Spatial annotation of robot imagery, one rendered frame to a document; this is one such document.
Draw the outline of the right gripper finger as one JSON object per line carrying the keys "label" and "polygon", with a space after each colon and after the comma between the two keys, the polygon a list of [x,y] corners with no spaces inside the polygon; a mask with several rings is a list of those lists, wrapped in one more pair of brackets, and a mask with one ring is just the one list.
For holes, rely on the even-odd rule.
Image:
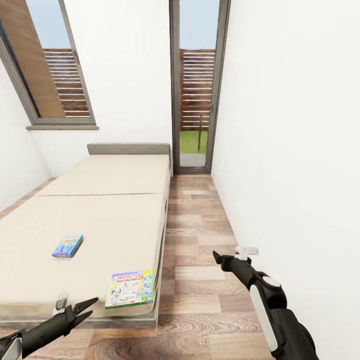
{"label": "right gripper finger", "polygon": [[220,255],[220,254],[218,254],[217,252],[213,251],[213,256],[214,256],[214,258],[215,258],[215,260],[216,260],[216,264],[222,266],[222,257],[223,257],[223,256],[228,256],[228,255]]}

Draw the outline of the board game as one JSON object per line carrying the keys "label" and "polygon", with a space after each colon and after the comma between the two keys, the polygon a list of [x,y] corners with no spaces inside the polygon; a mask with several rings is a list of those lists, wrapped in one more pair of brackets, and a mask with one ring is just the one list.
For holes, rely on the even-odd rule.
{"label": "board game", "polygon": [[153,304],[153,290],[153,269],[115,273],[110,281],[105,308]]}
{"label": "board game", "polygon": [[54,258],[71,258],[83,238],[82,234],[67,234],[51,255]]}

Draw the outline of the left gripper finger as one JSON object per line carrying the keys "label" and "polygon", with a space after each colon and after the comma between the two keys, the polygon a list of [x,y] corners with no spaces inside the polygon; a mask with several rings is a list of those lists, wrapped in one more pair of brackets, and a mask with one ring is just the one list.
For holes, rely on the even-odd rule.
{"label": "left gripper finger", "polygon": [[78,315],[76,317],[76,320],[74,320],[74,323],[73,323],[73,326],[72,326],[72,329],[74,329],[78,324],[80,324],[82,321],[84,321],[85,319],[87,319],[90,315],[93,314],[93,311],[90,310],[82,315]]}
{"label": "left gripper finger", "polygon": [[85,300],[82,301],[80,303],[77,303],[74,308],[72,309],[73,311],[73,315],[74,315],[74,320],[76,320],[76,317],[83,312],[84,310],[86,310],[87,308],[89,308],[90,306],[92,306],[94,303],[96,303],[99,300],[98,297],[96,298],[92,298],[89,300]]}

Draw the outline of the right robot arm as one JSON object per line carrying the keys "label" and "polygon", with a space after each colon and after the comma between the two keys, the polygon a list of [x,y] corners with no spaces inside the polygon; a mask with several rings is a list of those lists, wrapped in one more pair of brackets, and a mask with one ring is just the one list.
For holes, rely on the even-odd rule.
{"label": "right robot arm", "polygon": [[247,255],[258,255],[257,247],[235,248],[236,254],[220,255],[213,251],[223,272],[233,272],[250,291],[270,353],[276,360],[320,360],[314,340],[293,311],[287,309],[287,297],[281,284],[266,273],[256,271]]}

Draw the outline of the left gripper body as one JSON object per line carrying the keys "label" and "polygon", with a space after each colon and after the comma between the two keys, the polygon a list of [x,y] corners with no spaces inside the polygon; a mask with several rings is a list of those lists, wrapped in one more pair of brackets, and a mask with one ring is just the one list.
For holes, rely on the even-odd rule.
{"label": "left gripper body", "polygon": [[75,318],[72,305],[65,307],[64,312],[41,323],[40,334],[41,347],[55,341],[61,336],[68,336],[71,333]]}

